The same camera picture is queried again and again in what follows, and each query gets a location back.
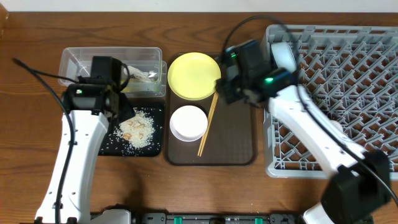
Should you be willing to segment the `green snack wrapper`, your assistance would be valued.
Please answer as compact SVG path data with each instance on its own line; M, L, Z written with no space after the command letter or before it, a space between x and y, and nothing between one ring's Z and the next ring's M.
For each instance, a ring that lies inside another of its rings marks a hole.
M130 79L127 86L123 89L124 93L135 93L142 91L158 93L160 92L160 84L157 82L140 82L136 79Z

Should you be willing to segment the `white tissue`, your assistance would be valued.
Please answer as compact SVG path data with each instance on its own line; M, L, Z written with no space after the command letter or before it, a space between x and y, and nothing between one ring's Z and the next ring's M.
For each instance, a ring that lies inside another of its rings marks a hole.
M151 83L156 81L156 73L154 72L143 72L136 67L128 65L123 70L125 75L129 75L130 78L134 78L140 82Z

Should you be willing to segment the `light blue bowl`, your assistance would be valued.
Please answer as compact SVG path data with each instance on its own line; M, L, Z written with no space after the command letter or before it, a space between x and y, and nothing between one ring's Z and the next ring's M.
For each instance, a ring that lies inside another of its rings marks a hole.
M290 45L286 42L279 42L271 45L272 55L278 68L284 68L290 73L297 69L295 57Z

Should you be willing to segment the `yellow plate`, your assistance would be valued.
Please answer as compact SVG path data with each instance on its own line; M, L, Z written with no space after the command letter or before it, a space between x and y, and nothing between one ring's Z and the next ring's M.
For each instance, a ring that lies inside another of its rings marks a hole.
M207 54L190 52L178 56L171 64L167 81L170 89L185 100L203 100L215 92L221 70Z

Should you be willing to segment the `white bowl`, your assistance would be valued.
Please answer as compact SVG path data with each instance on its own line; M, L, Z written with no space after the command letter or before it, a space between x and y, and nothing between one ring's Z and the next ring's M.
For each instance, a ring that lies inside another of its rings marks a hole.
M193 142L207 130L208 118L199 107L187 105L175 110L170 118L170 130L180 141Z

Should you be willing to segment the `white cup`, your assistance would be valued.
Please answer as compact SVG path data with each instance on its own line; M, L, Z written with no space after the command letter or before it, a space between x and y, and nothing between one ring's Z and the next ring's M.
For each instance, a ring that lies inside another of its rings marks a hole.
M331 120L330 122L336 129L338 129L340 132L343 132L343 127L339 122L335 120Z

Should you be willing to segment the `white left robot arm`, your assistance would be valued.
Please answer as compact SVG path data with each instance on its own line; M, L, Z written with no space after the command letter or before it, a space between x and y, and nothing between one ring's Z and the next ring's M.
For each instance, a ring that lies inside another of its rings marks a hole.
M132 212L120 205L90 215L96 161L109 127L105 112L118 112L118 92L111 85L71 84L63 105L60 148L35 223L132 223Z

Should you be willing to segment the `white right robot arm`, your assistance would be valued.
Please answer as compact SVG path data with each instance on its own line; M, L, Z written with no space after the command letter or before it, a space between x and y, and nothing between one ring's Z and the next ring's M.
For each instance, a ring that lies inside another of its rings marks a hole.
M215 89L228 104L243 99L281 121L328 177L320 202L302 214L303 223L356 223L397 200L388 157L382 151L370 153L345 136L308 97L294 73L241 68L231 80L218 79Z

